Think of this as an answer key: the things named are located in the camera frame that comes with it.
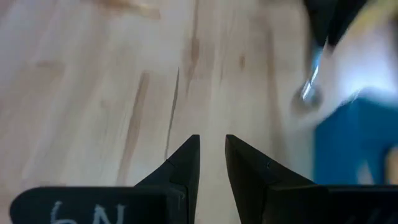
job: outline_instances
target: blue object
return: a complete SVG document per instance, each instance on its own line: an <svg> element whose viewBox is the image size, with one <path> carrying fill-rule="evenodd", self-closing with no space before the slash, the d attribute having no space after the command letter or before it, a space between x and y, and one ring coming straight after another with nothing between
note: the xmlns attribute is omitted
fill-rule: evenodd
<svg viewBox="0 0 398 224"><path fill-rule="evenodd" d="M315 130L314 181L358 184L368 163L375 184L384 184L384 159L398 145L397 100L362 92L342 104Z"/></svg>

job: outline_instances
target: black object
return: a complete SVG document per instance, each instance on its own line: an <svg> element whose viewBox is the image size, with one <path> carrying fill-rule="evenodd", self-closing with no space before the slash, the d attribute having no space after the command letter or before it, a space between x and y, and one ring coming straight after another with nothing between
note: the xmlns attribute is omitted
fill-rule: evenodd
<svg viewBox="0 0 398 224"><path fill-rule="evenodd" d="M200 138L191 136L135 187L39 187L18 196L14 224L193 223Z"/></svg>
<svg viewBox="0 0 398 224"><path fill-rule="evenodd" d="M398 223L396 186L317 185L231 135L225 153L243 224Z"/></svg>
<svg viewBox="0 0 398 224"><path fill-rule="evenodd" d="M317 45L335 47L367 0L304 0Z"/></svg>

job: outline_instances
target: wooden surface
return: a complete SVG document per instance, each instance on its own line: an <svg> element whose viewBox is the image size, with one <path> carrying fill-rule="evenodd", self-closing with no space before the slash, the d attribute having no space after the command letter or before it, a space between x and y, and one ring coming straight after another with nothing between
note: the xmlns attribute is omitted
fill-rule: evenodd
<svg viewBox="0 0 398 224"><path fill-rule="evenodd" d="M322 58L322 107L299 113L299 1L140 1L0 5L1 223L32 187L134 185L191 134L201 135L196 223L239 223L226 134L311 178L314 126L364 87L398 90L388 22L353 29Z"/></svg>

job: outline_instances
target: light wood table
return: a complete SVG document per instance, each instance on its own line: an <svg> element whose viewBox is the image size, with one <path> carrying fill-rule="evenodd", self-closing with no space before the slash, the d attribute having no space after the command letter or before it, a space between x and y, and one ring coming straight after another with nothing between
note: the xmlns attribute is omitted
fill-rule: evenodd
<svg viewBox="0 0 398 224"><path fill-rule="evenodd" d="M224 138L312 177L312 130L342 100L397 91L390 24L352 30L322 58L322 107L296 113L300 1L14 0L0 14L0 222L43 185L133 186L201 137L196 223L239 223Z"/></svg>

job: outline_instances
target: wood grain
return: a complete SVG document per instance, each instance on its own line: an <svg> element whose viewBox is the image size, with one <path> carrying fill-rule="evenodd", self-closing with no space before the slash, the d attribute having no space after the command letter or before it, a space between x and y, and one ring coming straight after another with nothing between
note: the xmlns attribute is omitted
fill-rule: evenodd
<svg viewBox="0 0 398 224"><path fill-rule="evenodd" d="M317 123L360 89L398 90L391 22L354 25L322 58L322 106L298 113L309 30L299 1L31 2L0 11L1 223L32 187L132 186L192 134L196 223L239 223L226 134L311 178Z"/></svg>

